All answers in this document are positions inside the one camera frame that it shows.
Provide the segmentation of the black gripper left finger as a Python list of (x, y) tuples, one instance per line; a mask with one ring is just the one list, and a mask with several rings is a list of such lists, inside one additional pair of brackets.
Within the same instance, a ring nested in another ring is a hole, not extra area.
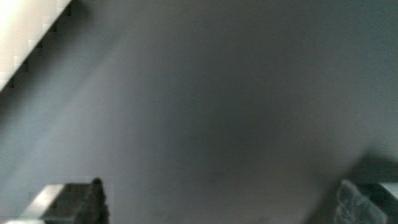
[(46, 185), (9, 224), (110, 224), (101, 179)]

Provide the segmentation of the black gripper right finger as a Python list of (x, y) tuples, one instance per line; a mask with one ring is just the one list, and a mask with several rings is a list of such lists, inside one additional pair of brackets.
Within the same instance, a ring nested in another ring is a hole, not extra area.
[(398, 183), (341, 181), (334, 224), (398, 224)]

